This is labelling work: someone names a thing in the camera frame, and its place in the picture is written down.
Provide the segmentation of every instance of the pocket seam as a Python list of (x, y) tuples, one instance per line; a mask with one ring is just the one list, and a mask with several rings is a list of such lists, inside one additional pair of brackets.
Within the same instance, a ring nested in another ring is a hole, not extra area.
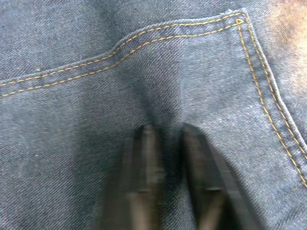
[[(246, 15), (244, 15), (244, 16), (245, 16), (246, 21), (247, 21), (247, 24), (248, 24), (248, 31), (249, 31), (250, 36), (251, 36), (251, 39), (252, 39), (252, 41), (253, 41), (255, 51), (256, 51), (256, 53), (258, 54), (258, 57), (259, 57), (260, 61), (263, 62), (263, 58), (262, 58), (261, 55), (260, 55), (260, 52), (259, 52), (259, 50), (258, 50), (258, 48), (257, 48), (257, 44), (255, 43), (255, 39), (254, 39), (253, 33), (252, 33), (251, 29), (250, 29), (250, 22), (249, 22), (249, 19), (248, 19), (248, 17), (247, 17)], [(253, 80), (254, 80), (254, 82), (255, 82), (255, 84), (256, 84), (257, 91), (258, 91), (258, 94), (259, 94), (259, 97), (260, 97), (260, 103), (261, 103), (261, 105), (262, 105), (262, 107), (263, 107), (263, 110), (264, 110), (265, 114), (267, 115), (267, 117), (268, 117), (268, 119), (269, 119), (269, 121), (270, 121), (270, 124), (272, 125), (272, 127), (273, 127), (273, 129), (274, 129), (274, 131), (275, 131), (275, 133), (276, 133), (278, 139), (280, 140), (282, 146), (283, 146), (284, 149), (286, 150), (287, 155), (289, 156), (289, 158), (290, 158), (292, 164), (294, 165), (295, 169), (297, 170), (297, 172), (298, 172), (298, 174), (299, 174), (299, 177), (301, 178), (301, 180), (302, 180), (302, 182), (303, 182), (303, 185), (307, 188), (307, 183), (306, 183), (306, 180), (305, 180), (305, 178), (304, 178), (304, 176), (303, 176), (302, 171), (301, 171), (300, 168), (298, 167), (298, 165), (297, 165), (296, 161), (294, 160), (294, 158), (293, 158), (291, 152), (289, 151), (288, 147), (285, 145), (283, 138), (281, 137), (280, 133), (278, 132), (278, 130), (277, 130), (276, 126), (274, 125), (274, 122), (273, 122), (273, 120), (272, 120), (272, 118), (271, 118), (271, 116), (270, 116), (270, 114), (269, 114), (269, 112), (268, 112), (268, 110), (267, 110), (266, 107), (265, 107), (264, 100), (263, 100), (263, 97), (262, 97), (262, 93), (261, 93), (261, 90), (260, 90), (260, 86), (259, 86), (259, 83), (258, 83), (258, 80), (257, 80), (257, 77), (256, 77), (256, 73), (255, 73), (255, 71), (254, 71), (253, 65), (252, 65), (251, 60), (250, 60), (250, 56), (249, 56), (249, 54), (248, 54), (247, 47), (246, 47), (245, 42), (244, 42), (243, 34), (242, 34), (242, 31), (241, 31), (241, 26), (240, 26), (240, 24), (238, 24), (237, 26), (238, 26), (238, 33), (239, 33), (239, 36), (240, 36), (241, 44), (242, 44), (242, 47), (243, 47), (243, 49), (244, 49), (244, 51), (245, 51), (246, 58), (247, 58), (247, 61), (248, 61), (248, 66), (249, 66), (249, 68), (250, 68), (250, 71), (252, 72), (252, 77), (253, 77)], [(282, 114), (283, 120), (284, 120), (284, 122), (286, 123), (287, 128), (288, 128), (289, 132), (291, 133), (291, 136), (294, 138), (294, 140), (296, 141), (296, 143), (299, 145), (300, 149), (303, 150), (303, 149), (301, 148), (300, 144), (298, 143), (297, 139), (294, 137), (294, 135), (293, 135), (293, 133), (292, 133), (290, 127), (288, 127), (289, 124), (288, 124), (286, 118), (284, 117), (284, 113), (283, 113), (281, 107), (279, 106), (279, 104), (278, 104), (278, 102), (277, 102), (277, 100), (276, 100), (275, 95), (273, 94), (274, 91), (272, 90), (272, 84), (270, 83), (271, 81), (268, 79), (269, 76), (268, 76), (267, 69), (266, 69), (264, 63), (263, 63), (263, 65), (262, 65), (262, 68), (263, 68), (263, 70), (264, 70), (264, 72), (265, 72), (265, 75), (266, 75), (266, 77), (267, 77), (267, 81), (268, 81), (268, 84), (269, 84), (269, 87), (270, 87), (270, 90), (271, 90), (271, 94), (272, 94), (272, 96), (273, 96), (273, 99), (274, 99), (274, 101), (275, 101), (277, 107), (279, 108), (280, 113)]]
[[(244, 23), (244, 21), (240, 19), (239, 23), (240, 24)], [(115, 62), (115, 64), (113, 64), (111, 66), (108, 66), (108, 67), (105, 67), (103, 69), (99, 69), (99, 70), (96, 70), (96, 71), (91, 71), (91, 72), (88, 72), (88, 73), (84, 73), (84, 74), (81, 74), (81, 75), (78, 75), (78, 76), (75, 76), (75, 77), (71, 77), (71, 78), (68, 78), (68, 79), (65, 79), (65, 80), (60, 80), (60, 81), (56, 81), (56, 82), (45, 84), (45, 85), (29, 87), (29, 88), (26, 88), (26, 89), (20, 89), (20, 90), (12, 91), (12, 92), (9, 92), (7, 94), (0, 95), (0, 98), (5, 98), (5, 97), (8, 97), (8, 96), (14, 95), (16, 93), (19, 93), (19, 92), (26, 92), (26, 91), (29, 91), (29, 90), (35, 90), (35, 89), (40, 89), (40, 88), (45, 88), (45, 87), (50, 87), (50, 86), (62, 84), (62, 83), (65, 83), (65, 82), (68, 82), (68, 81), (71, 81), (71, 80), (76, 80), (76, 79), (79, 79), (79, 78), (82, 78), (82, 77), (86, 77), (86, 76), (89, 76), (89, 75), (93, 75), (93, 74), (96, 74), (96, 73), (99, 73), (99, 72), (102, 72), (102, 71), (105, 71), (105, 70), (108, 70), (108, 69), (112, 69), (112, 68), (116, 67), (117, 65), (119, 65), (122, 61), (127, 59), (127, 57), (131, 56), (137, 50), (141, 49), (142, 47), (144, 47), (146, 45), (149, 45), (149, 44), (152, 44), (152, 43), (155, 43), (155, 42), (159, 42), (159, 41), (163, 41), (163, 40), (169, 40), (169, 39), (172, 39), (172, 38), (205, 36), (205, 35), (214, 34), (214, 33), (226, 30), (226, 29), (234, 27), (234, 26), (237, 26), (237, 23), (232, 24), (232, 25), (227, 25), (226, 27), (219, 28), (219, 29), (214, 30), (214, 31), (205, 32), (205, 33), (202, 33), (202, 34), (182, 34), (182, 35), (173, 35), (173, 36), (168, 36), (168, 37), (157, 38), (157, 39), (154, 39), (152, 41), (145, 42), (142, 45), (140, 45), (140, 46), (136, 47), (135, 49), (131, 50), (129, 53), (124, 55), (124, 57), (122, 59), (120, 59), (119, 61)]]
[(103, 60), (107, 60), (107, 59), (113, 57), (115, 54), (117, 54), (121, 50), (121, 48), (123, 48), (123, 46), (125, 46), (126, 44), (128, 44), (132, 40), (136, 39), (137, 37), (140, 37), (141, 35), (143, 35), (145, 33), (153, 32), (153, 31), (158, 31), (158, 30), (164, 30), (164, 29), (167, 29), (167, 28), (170, 28), (170, 27), (175, 27), (175, 26), (205, 25), (205, 24), (209, 24), (209, 23), (219, 22), (219, 21), (224, 20), (226, 18), (233, 17), (233, 16), (238, 16), (238, 15), (245, 16), (243, 13), (234, 13), (234, 14), (226, 15), (226, 16), (218, 18), (218, 19), (214, 19), (214, 20), (210, 20), (210, 21), (205, 21), (205, 22), (200, 22), (200, 23), (175, 23), (175, 24), (166, 25), (166, 26), (163, 26), (163, 27), (157, 27), (157, 28), (152, 28), (152, 29), (149, 29), (149, 30), (144, 30), (144, 31), (138, 33), (137, 35), (135, 35), (135, 36), (127, 39), (126, 41), (124, 41), (110, 55), (106, 55), (106, 56), (101, 57), (99, 59), (96, 59), (94, 61), (84, 62), (84, 63), (82, 63), (80, 65), (75, 65), (75, 66), (67, 67), (67, 68), (64, 68), (64, 69), (57, 70), (57, 71), (53, 71), (51, 73), (47, 73), (47, 74), (44, 74), (44, 75), (41, 75), (41, 76), (35, 76), (35, 77), (26, 78), (26, 79), (19, 79), (19, 80), (13, 80), (13, 81), (10, 81), (10, 82), (2, 83), (2, 84), (0, 84), (0, 87), (6, 86), (6, 85), (11, 85), (11, 84), (16, 84), (16, 83), (23, 82), (23, 81), (33, 81), (33, 80), (37, 80), (37, 79), (40, 79), (40, 78), (46, 78), (46, 77), (49, 77), (51, 75), (54, 75), (54, 74), (57, 74), (57, 73), (62, 73), (62, 72), (67, 71), (67, 70), (77, 69), (77, 68), (80, 68), (80, 67), (83, 67), (83, 66), (88, 66), (88, 65), (91, 65), (91, 64), (94, 64), (94, 63), (101, 62)]

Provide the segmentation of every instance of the black object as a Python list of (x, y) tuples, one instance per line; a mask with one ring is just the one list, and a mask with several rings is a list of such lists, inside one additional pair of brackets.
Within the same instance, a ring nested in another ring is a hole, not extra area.
[(142, 126), (125, 146), (103, 203), (102, 230), (159, 230), (164, 168), (157, 132)]
[(205, 136), (185, 124), (181, 144), (198, 229), (262, 229), (236, 175)]

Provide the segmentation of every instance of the orange stitching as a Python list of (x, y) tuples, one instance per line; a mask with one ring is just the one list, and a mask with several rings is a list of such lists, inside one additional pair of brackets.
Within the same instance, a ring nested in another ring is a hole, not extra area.
[(85, 74), (81, 74), (81, 75), (78, 75), (78, 76), (75, 76), (75, 77), (72, 77), (72, 78), (68, 78), (66, 80), (61, 80), (61, 81), (57, 81), (57, 82), (54, 82), (54, 83), (50, 83), (50, 84), (46, 84), (46, 85), (41, 85), (41, 86), (35, 86), (35, 87), (30, 87), (30, 88), (27, 88), (27, 89), (21, 89), (21, 90), (17, 90), (17, 91), (13, 91), (13, 92), (10, 92), (8, 94), (3, 94), (0, 96), (0, 98), (3, 98), (3, 97), (7, 97), (7, 96), (10, 96), (10, 95), (13, 95), (13, 94), (16, 94), (18, 92), (24, 92), (24, 91), (28, 91), (28, 90), (34, 90), (34, 89), (39, 89), (39, 88), (43, 88), (43, 87), (49, 87), (49, 86), (53, 86), (53, 85), (57, 85), (57, 84), (60, 84), (60, 83), (65, 83), (67, 81), (71, 81), (71, 80), (74, 80), (74, 79), (78, 79), (78, 78), (81, 78), (81, 77), (85, 77), (85, 76), (88, 76), (88, 75), (92, 75), (92, 74), (95, 74), (95, 73), (99, 73), (99, 72), (102, 72), (102, 71), (105, 71), (107, 69), (111, 69), (111, 68), (114, 68), (115, 66), (119, 65), (123, 60), (125, 60), (127, 57), (129, 57), (130, 55), (132, 55), (135, 51), (141, 49), (142, 47), (146, 46), (146, 45), (149, 45), (151, 43), (154, 43), (154, 42), (158, 42), (158, 41), (163, 41), (163, 40), (168, 40), (168, 39), (172, 39), (172, 38), (180, 38), (180, 37), (199, 37), (199, 36), (205, 36), (205, 35), (209, 35), (209, 34), (214, 34), (216, 32), (220, 32), (220, 31), (223, 31), (223, 30), (226, 30), (230, 27), (233, 27), (233, 26), (237, 26), (239, 24), (242, 24), (244, 21), (243, 20), (240, 20), (238, 21), (237, 23), (235, 24), (232, 24), (232, 25), (228, 25), (224, 28), (219, 28), (217, 30), (214, 30), (214, 31), (209, 31), (209, 32), (205, 32), (203, 34), (184, 34), (184, 35), (174, 35), (174, 36), (168, 36), (168, 37), (161, 37), (161, 38), (158, 38), (158, 39), (154, 39), (152, 41), (149, 41), (149, 42), (145, 42), (143, 43), (142, 45), (136, 47), (135, 49), (131, 50), (128, 54), (126, 54), (121, 60), (117, 61), (115, 64), (109, 66), (109, 67), (105, 67), (103, 69), (99, 69), (99, 70), (96, 70), (96, 71), (92, 71), (92, 72), (89, 72), (89, 73), (85, 73)]
[(124, 41), (114, 52), (112, 52), (110, 55), (107, 55), (107, 56), (104, 56), (100, 59), (97, 59), (97, 60), (94, 60), (94, 61), (90, 61), (90, 62), (85, 62), (85, 63), (82, 63), (80, 65), (76, 65), (76, 66), (72, 66), (72, 67), (68, 67), (68, 68), (65, 68), (65, 69), (61, 69), (61, 70), (58, 70), (58, 71), (54, 71), (54, 72), (51, 72), (51, 73), (47, 73), (47, 74), (44, 74), (42, 76), (36, 76), (36, 77), (30, 77), (30, 78), (26, 78), (26, 79), (20, 79), (20, 80), (14, 80), (14, 81), (10, 81), (10, 82), (7, 82), (7, 83), (3, 83), (3, 84), (0, 84), (0, 87), (1, 86), (5, 86), (5, 85), (9, 85), (9, 84), (15, 84), (15, 83), (18, 83), (18, 82), (22, 82), (22, 81), (29, 81), (29, 80), (36, 80), (36, 79), (39, 79), (39, 78), (45, 78), (45, 77), (49, 77), (53, 74), (56, 74), (56, 73), (61, 73), (61, 72), (64, 72), (64, 71), (67, 71), (67, 70), (70, 70), (70, 69), (76, 69), (76, 68), (79, 68), (79, 67), (82, 67), (82, 66), (87, 66), (87, 65), (91, 65), (93, 63), (97, 63), (97, 62), (100, 62), (100, 61), (103, 61), (103, 60), (106, 60), (106, 59), (109, 59), (111, 57), (113, 57), (116, 53), (119, 52), (119, 50), (125, 46), (127, 43), (131, 42), (132, 40), (134, 40), (135, 38), (145, 34), (145, 33), (149, 33), (149, 32), (152, 32), (152, 31), (157, 31), (157, 30), (162, 30), (162, 29), (167, 29), (167, 28), (170, 28), (170, 27), (174, 27), (174, 26), (195, 26), (195, 25), (205, 25), (205, 24), (208, 24), (208, 23), (215, 23), (215, 22), (219, 22), (221, 20), (224, 20), (226, 18), (229, 18), (229, 17), (232, 17), (232, 16), (236, 16), (236, 15), (243, 15), (242, 13), (235, 13), (235, 14), (230, 14), (230, 15), (226, 15), (222, 18), (219, 18), (219, 19), (215, 19), (215, 20), (211, 20), (211, 21), (207, 21), (207, 22), (201, 22), (201, 23), (180, 23), (180, 24), (172, 24), (172, 25), (166, 25), (164, 27), (157, 27), (157, 28), (154, 28), (154, 29), (150, 29), (150, 30), (147, 30), (147, 31), (142, 31), (140, 32), (139, 34), (129, 38), (127, 41)]
[(251, 28), (250, 28), (249, 19), (248, 19), (248, 17), (247, 17), (246, 15), (243, 15), (243, 16), (246, 18), (246, 21), (247, 21), (247, 23), (248, 23), (248, 31), (249, 31), (249, 33), (250, 33), (251, 40), (253, 41), (253, 45), (254, 45), (254, 47), (255, 47), (256, 53), (258, 54), (258, 57), (259, 57), (259, 59), (260, 59), (260, 62), (261, 62), (263, 71), (264, 71), (264, 73), (265, 73), (267, 82), (269, 83), (271, 95), (272, 95), (272, 97), (273, 97), (273, 99), (274, 99), (274, 101), (275, 101), (275, 103), (276, 103), (276, 105), (277, 105), (277, 108), (278, 108), (279, 112), (281, 113), (281, 115), (282, 115), (282, 117), (283, 117), (284, 122), (286, 123), (287, 129), (289, 130), (289, 132), (290, 132), (291, 136), (293, 137), (294, 141), (297, 143), (299, 149), (302, 151), (302, 153), (304, 154), (305, 158), (307, 159), (307, 154), (306, 154), (306, 152), (304, 151), (304, 149), (302, 148), (302, 146), (301, 146), (301, 144), (298, 142), (298, 140), (295, 138), (295, 136), (294, 136), (294, 134), (293, 134), (293, 132), (292, 132), (292, 130), (291, 130), (291, 128), (290, 128), (290, 125), (289, 125), (289, 123), (288, 123), (288, 121), (287, 121), (287, 118), (285, 117), (285, 115), (284, 115), (284, 113), (283, 113), (283, 109), (279, 106), (279, 103), (278, 103), (278, 101), (277, 101), (277, 99), (276, 99), (276, 97), (275, 97), (275, 92), (274, 92), (273, 87), (272, 87), (272, 82), (271, 82), (271, 80), (270, 80), (270, 78), (269, 78), (269, 73), (268, 73), (267, 68), (266, 68), (266, 66), (265, 66), (265, 64), (264, 64), (263, 58), (262, 58), (262, 56), (261, 56), (261, 54), (260, 54), (260, 52), (259, 52), (259, 50), (258, 50), (257, 44), (256, 44), (256, 42), (255, 42), (255, 38), (254, 38), (254, 35), (253, 35), (253, 32), (252, 32), (252, 30), (251, 30)]
[(250, 57), (249, 57), (249, 54), (248, 54), (248, 50), (247, 50), (246, 45), (245, 45), (245, 42), (244, 42), (244, 38), (243, 38), (243, 35), (242, 35), (242, 31), (241, 31), (241, 26), (240, 26), (240, 24), (238, 24), (237, 26), (238, 26), (238, 31), (239, 31), (239, 36), (240, 36), (240, 39), (241, 39), (241, 43), (242, 43), (243, 49), (244, 49), (245, 54), (246, 54), (246, 57), (247, 57), (248, 66), (249, 66), (249, 68), (250, 68), (250, 71), (251, 71), (251, 73), (252, 73), (252, 77), (253, 77), (254, 82), (255, 82), (255, 84), (256, 84), (257, 91), (258, 91), (258, 94), (259, 94), (259, 96), (260, 96), (260, 102), (261, 102), (261, 104), (262, 104), (262, 107), (263, 107), (263, 109), (264, 109), (264, 112), (266, 113), (267, 117), (269, 118), (269, 121), (270, 121), (270, 123), (271, 123), (271, 125), (272, 125), (272, 127), (273, 127), (273, 129), (274, 129), (274, 131), (275, 131), (275, 133), (276, 133), (276, 135), (277, 135), (277, 137), (278, 137), (278, 139), (280, 140), (282, 146), (285, 148), (285, 150), (286, 150), (288, 156), (290, 157), (290, 159), (291, 159), (291, 161), (292, 161), (294, 167), (295, 167), (296, 170), (298, 171), (298, 174), (299, 174), (301, 180), (303, 181), (304, 186), (307, 188), (307, 183), (306, 183), (306, 180), (305, 180), (304, 177), (303, 177), (303, 174), (302, 174), (301, 170), (299, 169), (297, 163), (296, 163), (295, 160), (293, 159), (292, 154), (290, 153), (288, 147), (285, 145), (285, 143), (284, 143), (282, 137), (280, 136), (279, 132), (277, 131), (277, 129), (276, 129), (274, 123), (273, 123), (273, 120), (272, 120), (272, 118), (271, 118), (271, 116), (270, 116), (268, 110), (267, 110), (266, 107), (265, 107), (265, 104), (264, 104), (264, 101), (263, 101), (263, 97), (262, 97), (262, 94), (261, 94), (261, 91), (260, 91), (260, 86), (259, 86), (259, 84), (258, 84), (258, 80), (257, 80), (256, 74), (255, 74), (253, 65), (251, 64)]

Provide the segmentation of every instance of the denim fabric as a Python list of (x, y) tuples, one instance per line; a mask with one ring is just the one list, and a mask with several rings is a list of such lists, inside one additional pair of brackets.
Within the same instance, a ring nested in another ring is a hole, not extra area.
[(163, 137), (164, 229), (196, 229), (183, 122), (232, 165), (267, 229), (305, 229), (306, 65), (297, 47), (279, 53), (302, 40), (276, 32), (286, 4), (1, 0), (0, 229), (93, 228), (143, 124)]

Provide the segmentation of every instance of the jeans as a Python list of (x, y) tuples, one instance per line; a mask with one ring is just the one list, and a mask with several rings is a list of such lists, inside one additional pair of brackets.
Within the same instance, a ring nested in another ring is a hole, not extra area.
[(106, 178), (144, 124), (162, 136), (164, 228), (196, 229), (183, 122), (234, 168), (267, 229), (305, 229), (306, 9), (0, 0), (0, 229), (94, 228)]

